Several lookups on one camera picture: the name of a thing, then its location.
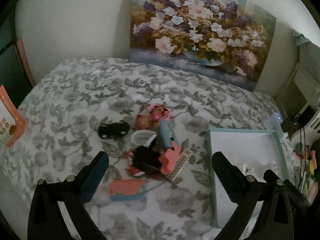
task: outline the floral bedsheet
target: floral bedsheet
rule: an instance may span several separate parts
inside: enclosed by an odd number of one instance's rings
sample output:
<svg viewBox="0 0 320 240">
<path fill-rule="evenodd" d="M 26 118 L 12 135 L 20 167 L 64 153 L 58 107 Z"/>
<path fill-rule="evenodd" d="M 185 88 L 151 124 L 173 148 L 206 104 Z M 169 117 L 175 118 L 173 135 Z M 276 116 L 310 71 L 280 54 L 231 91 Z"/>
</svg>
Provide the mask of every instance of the floral bedsheet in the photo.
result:
<svg viewBox="0 0 320 240">
<path fill-rule="evenodd" d="M 182 148 L 194 155 L 173 183 L 144 178 L 145 199 L 111 202 L 109 182 L 130 179 L 122 157 L 130 148 L 132 130 L 102 142 L 96 132 L 99 124 L 125 120 L 133 125 L 148 104 L 162 102 L 172 110 Z M 209 126 L 267 129 L 269 115 L 278 109 L 267 95 L 194 73 L 116 58 L 82 58 L 65 60 L 46 75 L 19 112 L 26 130 L 13 147 L 1 146 L 0 163 L 28 206 L 38 179 L 63 181 L 104 150 L 110 166 L 86 209 L 106 238 L 194 240 L 214 239 L 220 231 L 211 226 L 210 157 L 204 147 Z M 291 149 L 288 141 L 282 144 L 293 181 Z M 71 234 L 79 239 L 65 207 L 61 209 Z"/>
</svg>

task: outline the black toy car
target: black toy car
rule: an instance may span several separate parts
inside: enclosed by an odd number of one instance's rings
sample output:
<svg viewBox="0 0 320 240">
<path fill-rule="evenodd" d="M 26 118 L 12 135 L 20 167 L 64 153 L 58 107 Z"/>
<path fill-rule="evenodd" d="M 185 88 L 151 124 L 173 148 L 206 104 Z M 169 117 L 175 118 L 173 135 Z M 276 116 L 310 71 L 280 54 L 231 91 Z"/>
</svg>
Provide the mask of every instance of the black toy car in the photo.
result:
<svg viewBox="0 0 320 240">
<path fill-rule="evenodd" d="M 130 126 L 127 122 L 102 123 L 98 128 L 98 135 L 101 139 L 113 139 L 124 136 L 128 133 Z"/>
</svg>

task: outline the floral painting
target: floral painting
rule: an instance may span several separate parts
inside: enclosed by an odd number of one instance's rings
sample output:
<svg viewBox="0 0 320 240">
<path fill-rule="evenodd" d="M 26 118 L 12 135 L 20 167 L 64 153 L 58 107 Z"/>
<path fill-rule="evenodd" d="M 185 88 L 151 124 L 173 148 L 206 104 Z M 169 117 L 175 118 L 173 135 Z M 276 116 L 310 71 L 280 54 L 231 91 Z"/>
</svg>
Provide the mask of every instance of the floral painting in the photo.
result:
<svg viewBox="0 0 320 240">
<path fill-rule="evenodd" d="M 247 0 L 133 0 L 130 60 L 254 90 L 276 18 Z"/>
</svg>

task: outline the wall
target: wall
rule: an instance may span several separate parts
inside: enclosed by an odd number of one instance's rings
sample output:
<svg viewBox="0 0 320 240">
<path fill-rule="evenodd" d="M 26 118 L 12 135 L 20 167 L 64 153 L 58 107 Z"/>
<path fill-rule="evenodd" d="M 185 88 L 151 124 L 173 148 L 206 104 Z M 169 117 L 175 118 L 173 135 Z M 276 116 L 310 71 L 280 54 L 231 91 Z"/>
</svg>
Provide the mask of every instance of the wall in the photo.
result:
<svg viewBox="0 0 320 240">
<path fill-rule="evenodd" d="M 256 89 L 273 97 L 298 59 L 292 30 L 320 46 L 320 30 L 300 0 L 250 0 L 277 18 Z M 70 57 L 126 57 L 131 0 L 20 0 L 16 26 L 36 81 Z"/>
</svg>

